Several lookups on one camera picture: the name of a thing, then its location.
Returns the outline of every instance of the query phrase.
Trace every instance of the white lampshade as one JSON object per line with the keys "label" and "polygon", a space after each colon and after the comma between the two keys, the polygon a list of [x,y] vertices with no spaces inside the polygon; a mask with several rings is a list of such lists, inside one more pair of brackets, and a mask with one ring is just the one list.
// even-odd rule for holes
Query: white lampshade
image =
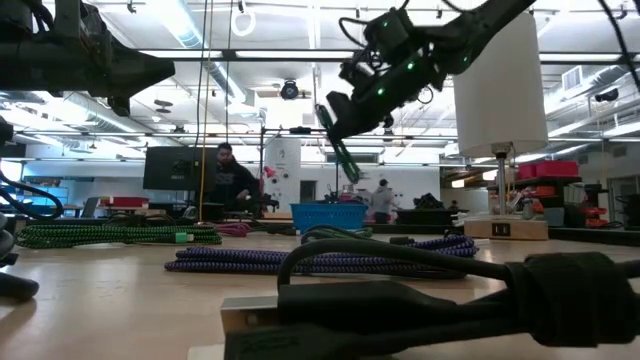
{"label": "white lampshade", "polygon": [[511,142],[521,154],[545,147],[541,79],[536,24],[523,13],[453,78],[460,154],[493,157],[492,145]]}
{"label": "white lampshade", "polygon": [[451,187],[454,188],[454,189],[463,188],[464,187],[464,179],[463,180],[452,181],[451,182]]}

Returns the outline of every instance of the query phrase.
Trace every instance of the computer monitor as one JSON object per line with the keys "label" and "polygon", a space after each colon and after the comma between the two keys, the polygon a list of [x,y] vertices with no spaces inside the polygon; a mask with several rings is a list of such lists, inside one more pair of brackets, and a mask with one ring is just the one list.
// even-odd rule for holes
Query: computer monitor
{"label": "computer monitor", "polygon": [[[205,148],[204,191],[215,186],[217,149]],[[147,190],[200,191],[202,148],[154,146],[147,149],[142,187]]]}

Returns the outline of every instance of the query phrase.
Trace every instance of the white column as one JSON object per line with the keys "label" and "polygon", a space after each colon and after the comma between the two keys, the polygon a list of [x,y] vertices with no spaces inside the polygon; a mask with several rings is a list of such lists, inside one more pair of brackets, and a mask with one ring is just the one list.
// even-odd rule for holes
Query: white column
{"label": "white column", "polygon": [[265,166],[276,171],[265,179],[265,193],[280,202],[278,212],[291,212],[289,204],[300,202],[300,139],[274,139],[265,149]]}

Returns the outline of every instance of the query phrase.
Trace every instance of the braided cable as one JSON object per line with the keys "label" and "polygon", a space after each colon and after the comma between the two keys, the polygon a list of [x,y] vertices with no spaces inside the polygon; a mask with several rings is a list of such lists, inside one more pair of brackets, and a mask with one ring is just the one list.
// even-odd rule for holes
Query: braided cable
{"label": "braided cable", "polygon": [[177,234],[192,235],[189,243],[219,245],[214,228],[195,226],[117,227],[84,225],[33,225],[16,234],[16,245],[30,249],[62,249],[108,243],[172,243]]}
{"label": "braided cable", "polygon": [[[444,239],[398,245],[434,251],[440,254],[472,258],[478,251],[473,239],[463,235]],[[176,252],[176,260],[165,264],[168,271],[277,274],[280,264],[289,255],[286,251],[234,250],[190,247]],[[383,257],[348,253],[322,254],[301,261],[295,273],[366,273],[417,278],[461,278],[464,274],[416,265]]]}

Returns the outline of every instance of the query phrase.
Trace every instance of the chair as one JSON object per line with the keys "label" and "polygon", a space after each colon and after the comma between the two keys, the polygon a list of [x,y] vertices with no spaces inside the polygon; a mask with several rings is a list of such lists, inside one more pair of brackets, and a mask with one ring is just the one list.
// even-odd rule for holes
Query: chair
{"label": "chair", "polygon": [[100,203],[100,197],[91,197],[88,198],[84,203],[84,208],[82,209],[82,214],[80,215],[83,219],[93,219],[93,215],[96,212],[96,208]]}

